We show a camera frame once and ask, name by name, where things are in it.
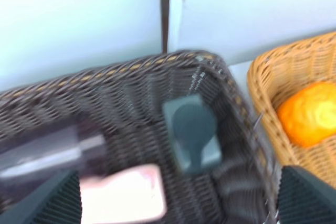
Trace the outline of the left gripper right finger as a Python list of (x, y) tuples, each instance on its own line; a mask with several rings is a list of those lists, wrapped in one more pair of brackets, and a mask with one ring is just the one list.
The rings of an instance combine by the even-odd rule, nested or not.
[(335, 189), (301, 166), (284, 166), (278, 210), (281, 223), (335, 223)]

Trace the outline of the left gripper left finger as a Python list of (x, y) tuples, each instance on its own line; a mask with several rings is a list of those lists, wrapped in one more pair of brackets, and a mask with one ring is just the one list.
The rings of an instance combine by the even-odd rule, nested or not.
[(81, 223), (81, 218), (78, 173), (63, 171), (1, 214), (1, 223)]

